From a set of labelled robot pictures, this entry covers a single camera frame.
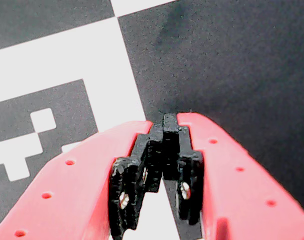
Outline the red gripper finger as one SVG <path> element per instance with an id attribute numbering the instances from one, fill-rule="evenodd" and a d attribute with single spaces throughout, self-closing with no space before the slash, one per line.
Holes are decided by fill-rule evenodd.
<path id="1" fill-rule="evenodd" d="M 122 239 L 157 192 L 160 124 L 132 121 L 50 160 L 0 223 L 0 240 Z"/>
<path id="2" fill-rule="evenodd" d="M 224 129 L 192 112 L 163 117 L 179 217 L 207 240 L 304 240 L 300 204 Z"/>

